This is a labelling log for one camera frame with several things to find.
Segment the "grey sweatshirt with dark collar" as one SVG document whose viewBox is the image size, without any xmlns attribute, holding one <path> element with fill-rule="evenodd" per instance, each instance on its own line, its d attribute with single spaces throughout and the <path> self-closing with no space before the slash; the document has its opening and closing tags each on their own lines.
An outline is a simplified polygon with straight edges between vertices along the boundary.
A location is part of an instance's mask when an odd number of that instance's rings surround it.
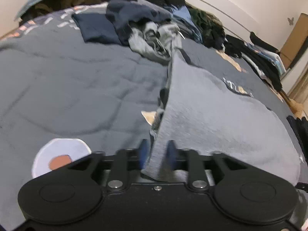
<svg viewBox="0 0 308 231">
<path fill-rule="evenodd" d="M 173 54 L 163 118 L 142 173 L 165 182 L 186 180 L 166 159 L 167 144 L 202 155 L 225 153 L 295 185 L 300 158 L 281 120 L 257 99 L 232 92 L 210 72 Z"/>
</svg>

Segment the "stack of folded clothes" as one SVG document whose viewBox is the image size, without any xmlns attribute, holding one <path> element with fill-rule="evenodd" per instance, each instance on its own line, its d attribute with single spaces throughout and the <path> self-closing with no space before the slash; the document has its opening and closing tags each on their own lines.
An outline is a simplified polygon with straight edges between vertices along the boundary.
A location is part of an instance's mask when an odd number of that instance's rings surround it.
<svg viewBox="0 0 308 231">
<path fill-rule="evenodd" d="M 280 81 L 280 73 L 278 68 L 274 65 L 274 61 L 269 57 L 266 57 L 260 51 L 254 50 L 251 44 L 242 41 L 239 38 L 235 38 L 231 35 L 226 35 L 226 41 L 224 46 L 226 47 L 225 52 L 227 55 L 233 57 L 243 58 L 247 56 L 251 61 L 251 67 L 255 69 L 255 66 L 264 73 L 265 77 L 271 81 L 272 86 L 276 91 L 282 90 L 282 84 Z"/>
</svg>

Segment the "black clothes pile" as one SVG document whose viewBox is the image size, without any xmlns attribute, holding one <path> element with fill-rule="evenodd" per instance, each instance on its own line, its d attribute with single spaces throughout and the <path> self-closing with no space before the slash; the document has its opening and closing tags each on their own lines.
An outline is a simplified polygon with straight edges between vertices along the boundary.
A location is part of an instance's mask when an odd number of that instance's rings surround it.
<svg viewBox="0 0 308 231">
<path fill-rule="evenodd" d="M 227 55 L 241 58 L 241 51 L 230 42 L 231 37 L 224 31 L 219 18 L 214 14 L 197 9 L 185 0 L 145 0 L 166 9 L 173 15 L 173 19 L 188 28 L 188 34 L 198 43 L 207 48 L 215 48 Z"/>
</svg>

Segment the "grey quilted bedspread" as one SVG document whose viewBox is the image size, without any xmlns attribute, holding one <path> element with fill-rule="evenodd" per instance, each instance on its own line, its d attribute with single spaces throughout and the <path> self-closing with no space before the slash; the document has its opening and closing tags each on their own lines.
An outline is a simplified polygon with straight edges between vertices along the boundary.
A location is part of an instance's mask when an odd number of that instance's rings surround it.
<svg viewBox="0 0 308 231">
<path fill-rule="evenodd" d="M 1 224 L 8 230 L 24 222 L 18 191 L 37 177 L 35 169 L 49 172 L 52 153 L 73 160 L 94 151 L 114 155 L 148 139 L 145 166 L 151 155 L 168 101 L 172 60 L 164 66 L 126 46 L 84 42 L 72 15 L 104 14 L 106 8 L 51 13 L 1 41 Z M 291 110 L 251 66 L 240 60 L 244 71 L 239 72 L 216 50 L 190 39 L 182 39 L 176 51 L 187 64 L 278 116 L 300 158 L 298 182 L 306 182 L 307 164 L 287 121 Z"/>
</svg>

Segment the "crumpled grey garment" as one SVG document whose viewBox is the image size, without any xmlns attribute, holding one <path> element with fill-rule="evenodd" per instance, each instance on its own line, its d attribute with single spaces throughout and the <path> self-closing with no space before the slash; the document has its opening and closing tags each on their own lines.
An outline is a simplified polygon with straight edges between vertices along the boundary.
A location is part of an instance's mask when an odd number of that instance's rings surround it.
<svg viewBox="0 0 308 231">
<path fill-rule="evenodd" d="M 173 53 L 182 48 L 182 36 L 175 23 L 159 25 L 151 21 L 141 29 L 132 28 L 128 43 L 132 51 L 167 66 Z"/>
</svg>

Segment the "dark dotted folded garment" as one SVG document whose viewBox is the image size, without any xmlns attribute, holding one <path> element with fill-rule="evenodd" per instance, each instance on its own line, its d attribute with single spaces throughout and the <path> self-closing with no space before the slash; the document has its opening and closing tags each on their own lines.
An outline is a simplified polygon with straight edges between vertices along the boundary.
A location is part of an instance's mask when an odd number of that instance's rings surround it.
<svg viewBox="0 0 308 231">
<path fill-rule="evenodd" d="M 307 119 L 305 117 L 294 118 L 293 116 L 288 116 L 287 121 L 298 139 L 298 142 L 300 144 L 304 156 L 307 157 L 307 149 L 308 149 Z"/>
</svg>

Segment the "navy blue garment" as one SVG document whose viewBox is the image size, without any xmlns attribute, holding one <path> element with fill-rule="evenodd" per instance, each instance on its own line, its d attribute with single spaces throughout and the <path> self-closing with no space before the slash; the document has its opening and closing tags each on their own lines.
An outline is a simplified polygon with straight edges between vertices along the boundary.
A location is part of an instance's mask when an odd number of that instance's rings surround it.
<svg viewBox="0 0 308 231">
<path fill-rule="evenodd" d="M 136 2 L 111 0 L 104 14 L 80 13 L 72 18 L 85 42 L 128 46 L 131 24 L 170 21 L 171 13 Z"/>
</svg>

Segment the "blue folded shirt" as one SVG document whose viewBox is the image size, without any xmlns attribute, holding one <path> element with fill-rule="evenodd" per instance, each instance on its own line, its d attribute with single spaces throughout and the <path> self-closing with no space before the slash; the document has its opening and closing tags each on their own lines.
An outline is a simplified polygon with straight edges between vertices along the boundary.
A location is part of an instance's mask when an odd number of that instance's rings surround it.
<svg viewBox="0 0 308 231">
<path fill-rule="evenodd" d="M 203 42 L 202 35 L 199 29 L 193 23 L 192 17 L 188 11 L 188 8 L 186 6 L 176 7 L 172 5 L 170 9 L 175 19 L 177 19 L 178 21 L 181 21 L 184 25 L 186 25 L 187 28 L 192 30 L 194 40 L 197 43 L 202 43 Z"/>
</svg>

